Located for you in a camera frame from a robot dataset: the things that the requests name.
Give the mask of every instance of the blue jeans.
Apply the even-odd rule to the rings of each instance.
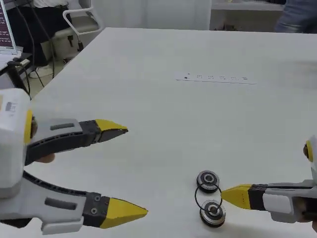
[[[317,0],[287,0],[275,32],[317,33]]]

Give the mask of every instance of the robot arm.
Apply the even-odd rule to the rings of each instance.
[[[44,235],[110,228],[146,216],[147,210],[96,192],[59,187],[23,171],[51,153],[87,147],[125,134],[126,127],[96,119],[36,122],[23,90],[0,91],[0,221],[17,228],[39,218]]]
[[[304,146],[311,163],[313,179],[301,183],[243,184],[226,191],[223,200],[237,207],[268,211],[274,221],[295,223],[317,220],[317,139],[312,136]]]

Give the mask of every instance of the table surface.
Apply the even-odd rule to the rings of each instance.
[[[317,131],[316,36],[174,30],[104,30],[33,101],[38,119],[109,119],[129,132],[26,168],[65,187],[146,207],[145,218],[61,238],[316,237],[310,224],[224,202],[225,224],[206,227],[196,176],[212,170],[227,189],[311,178],[302,154]],[[176,81],[175,72],[247,74],[257,85]],[[219,194],[198,200],[219,199]],[[5,237],[41,236],[40,222]]]

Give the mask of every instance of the electrical outlet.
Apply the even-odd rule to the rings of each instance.
[[[178,73],[175,76],[178,81],[197,81],[213,83],[238,83],[238,84],[257,84],[254,78],[240,76],[226,76],[200,73]]]

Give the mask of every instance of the yellow fingertip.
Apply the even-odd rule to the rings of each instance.
[[[237,207],[251,209],[248,190],[251,184],[242,184],[222,191],[221,198]]]
[[[96,119],[95,120],[97,125],[99,126],[100,130],[111,130],[111,129],[121,129],[121,130],[127,130],[128,128],[122,125],[119,125],[117,123],[114,123],[110,120],[104,120],[104,119]]]
[[[100,228],[106,229],[132,222],[146,216],[148,211],[130,202],[110,198],[106,219]]]

